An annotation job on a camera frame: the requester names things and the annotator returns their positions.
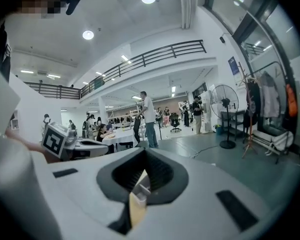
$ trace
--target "white pillar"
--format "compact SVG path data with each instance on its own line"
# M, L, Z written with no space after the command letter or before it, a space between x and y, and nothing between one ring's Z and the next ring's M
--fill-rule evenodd
M100 112L100 117L101 121L103 124L107 125L108 124L108 114L106 111L106 104L105 101L102 97L99 97L99 112Z

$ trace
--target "gray floor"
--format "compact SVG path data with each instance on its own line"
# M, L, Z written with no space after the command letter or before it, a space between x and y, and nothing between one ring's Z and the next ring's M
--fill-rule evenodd
M266 156L266 149L253 144L257 154L249 150L244 159L242 138L234 149L223 149L219 142L226 138L215 133L160 140L159 148L200 162L215 164L257 193L272 209L288 202L300 180L300 158L290 153L279 158Z

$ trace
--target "coat rack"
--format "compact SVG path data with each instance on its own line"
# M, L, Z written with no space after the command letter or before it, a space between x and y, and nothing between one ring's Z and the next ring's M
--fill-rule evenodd
M241 73L243 75L242 83L245 84L246 94L248 96L249 108L252 108L252 106L251 106L252 100L251 99L253 98L253 96L252 97L250 96L250 90L248 88L248 82L247 82L247 76L248 76L248 74L245 74L245 70L242 68L240 62L239 62L239 68L240 68ZM250 115L250 132L249 132L249 137L248 137L248 144L244 147L245 151L243 153L242 158L245 158L245 155L246 155L246 153L247 153L247 151L248 151L249 148L253 149L253 151L257 154L257 151L252 146L252 116L251 115Z

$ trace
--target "orange bag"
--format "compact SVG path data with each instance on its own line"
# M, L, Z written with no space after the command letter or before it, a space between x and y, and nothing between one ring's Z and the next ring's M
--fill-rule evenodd
M293 118L298 114L298 104L296 101L296 96L289 83L285 86L285 90L288 97L289 115Z

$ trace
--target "standing fan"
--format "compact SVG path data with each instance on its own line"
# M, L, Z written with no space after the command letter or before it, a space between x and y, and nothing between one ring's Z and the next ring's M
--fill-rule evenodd
M239 107L238 96L234 89L228 85L218 85L211 93L211 109L218 118L221 117L222 112L226 112L227 118L227 138L220 142L220 147L224 149L233 149L236 143L229 140L229 111L236 113Z

